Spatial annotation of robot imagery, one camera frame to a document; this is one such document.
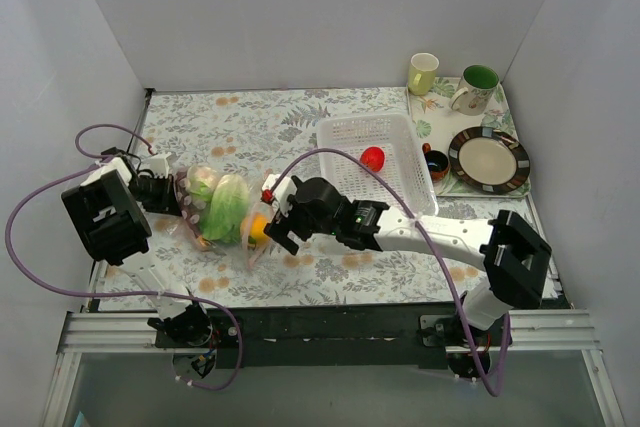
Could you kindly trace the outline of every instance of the dish rack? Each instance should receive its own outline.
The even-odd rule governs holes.
[[[367,147],[380,147],[385,162],[380,175],[413,212],[436,215],[438,204],[427,163],[408,115],[400,113],[330,117],[317,124],[318,147],[342,150],[359,159]],[[320,170],[350,200],[377,200],[400,208],[380,183],[344,157],[322,153]]]

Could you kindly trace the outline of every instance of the yellow mug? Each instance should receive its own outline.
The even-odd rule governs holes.
[[[413,95],[425,95],[436,80],[436,70],[440,61],[432,54],[416,54],[409,65],[409,92]]]

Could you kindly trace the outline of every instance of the plate rim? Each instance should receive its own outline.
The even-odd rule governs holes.
[[[472,139],[489,138],[502,143],[516,161],[516,170],[513,176],[501,184],[485,184],[467,174],[460,164],[460,149]],[[506,194],[524,185],[531,174],[531,159],[519,140],[500,129],[493,127],[475,126],[458,132],[449,144],[447,150],[452,172],[467,185],[484,192],[485,194]]]

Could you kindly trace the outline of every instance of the mug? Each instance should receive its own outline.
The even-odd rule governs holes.
[[[434,184],[436,182],[440,182],[449,173],[449,157],[439,150],[431,150],[431,146],[429,144],[422,144],[422,153],[424,155],[424,160],[427,161],[431,181]]]
[[[409,65],[409,91],[413,95],[425,95],[436,80],[436,70],[440,61],[432,54],[416,54]]]
[[[464,69],[449,107],[465,115],[480,115],[487,107],[500,79],[489,67],[472,65]]]

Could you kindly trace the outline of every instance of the plate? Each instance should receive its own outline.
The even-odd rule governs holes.
[[[527,181],[531,162],[522,144],[491,127],[470,127],[449,145],[451,170],[488,194],[506,194]]]

